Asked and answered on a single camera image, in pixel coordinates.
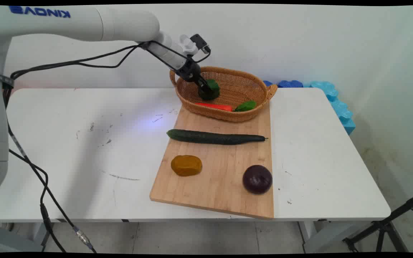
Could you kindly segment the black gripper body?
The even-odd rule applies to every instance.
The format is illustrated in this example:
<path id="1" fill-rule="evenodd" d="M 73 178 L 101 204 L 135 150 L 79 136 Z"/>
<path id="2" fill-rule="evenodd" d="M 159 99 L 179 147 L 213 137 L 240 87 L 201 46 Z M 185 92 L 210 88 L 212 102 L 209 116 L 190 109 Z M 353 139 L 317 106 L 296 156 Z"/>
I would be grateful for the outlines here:
<path id="1" fill-rule="evenodd" d="M 185 64 L 177 69 L 175 73 L 182 79 L 190 83 L 199 83 L 201 78 L 201 68 L 192 59 L 186 59 Z"/>

